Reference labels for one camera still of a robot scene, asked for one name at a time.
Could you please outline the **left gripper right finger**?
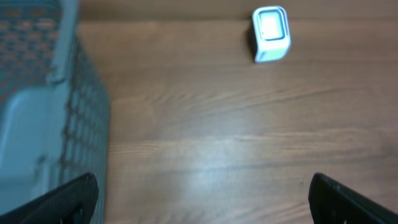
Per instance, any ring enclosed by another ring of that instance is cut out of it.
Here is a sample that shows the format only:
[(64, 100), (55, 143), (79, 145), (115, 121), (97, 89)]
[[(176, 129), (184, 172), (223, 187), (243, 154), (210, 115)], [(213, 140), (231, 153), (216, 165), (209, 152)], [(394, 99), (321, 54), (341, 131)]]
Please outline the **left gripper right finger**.
[(314, 224), (397, 224), (397, 214), (329, 176), (316, 173), (308, 201)]

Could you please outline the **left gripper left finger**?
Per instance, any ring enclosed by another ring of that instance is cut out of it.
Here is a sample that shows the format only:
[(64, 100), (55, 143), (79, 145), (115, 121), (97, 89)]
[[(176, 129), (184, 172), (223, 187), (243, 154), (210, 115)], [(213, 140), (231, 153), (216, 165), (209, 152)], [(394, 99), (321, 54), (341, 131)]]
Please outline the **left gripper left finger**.
[(1, 215), (1, 224), (89, 224), (98, 196), (98, 181), (87, 172)]

